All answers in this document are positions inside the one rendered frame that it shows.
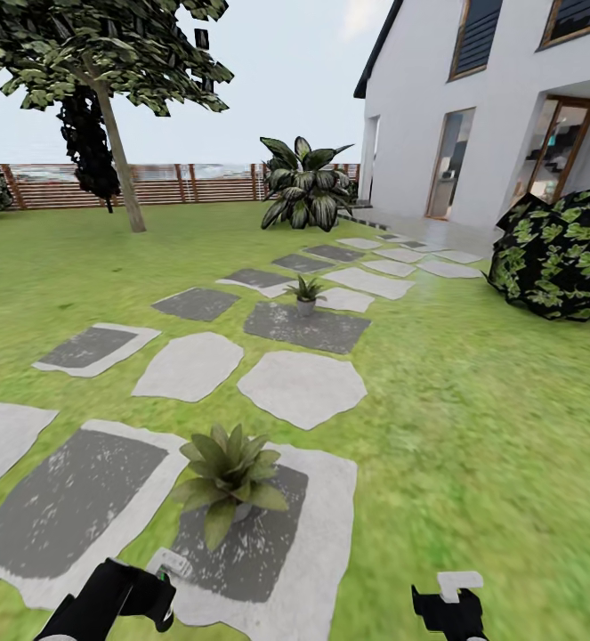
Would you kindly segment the insectifuge atomizer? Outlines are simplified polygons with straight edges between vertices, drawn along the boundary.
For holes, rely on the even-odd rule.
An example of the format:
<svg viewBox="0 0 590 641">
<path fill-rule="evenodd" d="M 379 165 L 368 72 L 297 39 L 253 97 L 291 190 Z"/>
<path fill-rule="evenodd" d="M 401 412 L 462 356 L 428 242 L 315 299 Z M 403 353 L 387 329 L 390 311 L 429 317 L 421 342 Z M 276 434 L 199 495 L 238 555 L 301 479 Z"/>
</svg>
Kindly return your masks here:
<svg viewBox="0 0 590 641">
<path fill-rule="evenodd" d="M 166 581 L 169 585 L 171 585 L 170 577 L 167 572 L 163 573 L 162 577 L 163 581 Z M 155 622 L 155 628 L 157 631 L 160 633 L 166 633 L 166 631 L 171 628 L 174 622 L 174 606 L 173 604 L 170 605 L 166 618 L 164 622 Z"/>
</svg>

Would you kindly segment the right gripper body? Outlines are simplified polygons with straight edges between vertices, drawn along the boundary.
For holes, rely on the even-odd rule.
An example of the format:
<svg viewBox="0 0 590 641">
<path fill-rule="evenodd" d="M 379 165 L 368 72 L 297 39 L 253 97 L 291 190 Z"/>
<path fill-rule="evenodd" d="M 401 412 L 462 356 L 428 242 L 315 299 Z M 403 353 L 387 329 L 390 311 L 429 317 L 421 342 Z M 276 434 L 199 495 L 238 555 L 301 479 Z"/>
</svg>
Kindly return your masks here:
<svg viewBox="0 0 590 641">
<path fill-rule="evenodd" d="M 473 594 L 459 593 L 459 604 L 445 603 L 440 594 L 424 595 L 421 596 L 421 611 L 429 631 L 442 631 L 449 641 L 448 627 L 457 616 L 469 620 L 480 632 L 483 631 L 480 602 Z"/>
</svg>

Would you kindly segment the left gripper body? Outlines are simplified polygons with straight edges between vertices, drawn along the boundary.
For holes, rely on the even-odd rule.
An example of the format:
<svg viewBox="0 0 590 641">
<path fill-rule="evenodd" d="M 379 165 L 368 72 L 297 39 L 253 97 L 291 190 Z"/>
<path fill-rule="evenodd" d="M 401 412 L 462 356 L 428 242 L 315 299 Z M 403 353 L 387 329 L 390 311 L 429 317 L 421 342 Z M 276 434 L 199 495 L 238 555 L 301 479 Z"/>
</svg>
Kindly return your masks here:
<svg viewBox="0 0 590 641">
<path fill-rule="evenodd" d="M 164 622 L 177 589 L 149 572 L 142 569 L 140 572 L 144 577 L 144 594 L 139 605 L 129 615 L 146 615 L 156 622 Z"/>
</svg>

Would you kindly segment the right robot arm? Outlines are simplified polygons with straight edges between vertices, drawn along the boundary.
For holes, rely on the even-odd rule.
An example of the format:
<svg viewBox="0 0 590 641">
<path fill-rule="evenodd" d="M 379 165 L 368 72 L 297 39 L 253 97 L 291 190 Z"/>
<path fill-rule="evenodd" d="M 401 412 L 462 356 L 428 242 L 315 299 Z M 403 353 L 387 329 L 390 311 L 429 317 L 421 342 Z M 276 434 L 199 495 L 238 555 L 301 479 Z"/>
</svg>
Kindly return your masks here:
<svg viewBox="0 0 590 641">
<path fill-rule="evenodd" d="M 470 588 L 482 588 L 477 571 L 438 572 L 439 594 L 419 594 L 411 585 L 416 615 L 429 631 L 442 631 L 447 641 L 489 641 L 482 633 L 480 602 Z"/>
</svg>

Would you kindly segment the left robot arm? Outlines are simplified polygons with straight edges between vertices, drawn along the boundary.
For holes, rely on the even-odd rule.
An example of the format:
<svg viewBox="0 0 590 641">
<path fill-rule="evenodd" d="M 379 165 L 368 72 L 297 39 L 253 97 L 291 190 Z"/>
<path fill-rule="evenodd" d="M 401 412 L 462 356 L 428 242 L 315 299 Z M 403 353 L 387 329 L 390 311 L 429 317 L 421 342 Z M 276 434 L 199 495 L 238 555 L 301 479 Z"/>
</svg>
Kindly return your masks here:
<svg viewBox="0 0 590 641">
<path fill-rule="evenodd" d="M 176 587 L 163 573 L 190 580 L 190 560 L 160 548 L 146 571 L 108 557 L 98 565 L 77 598 L 68 594 L 34 641 L 105 641 L 119 615 L 146 615 L 164 622 Z"/>
</svg>

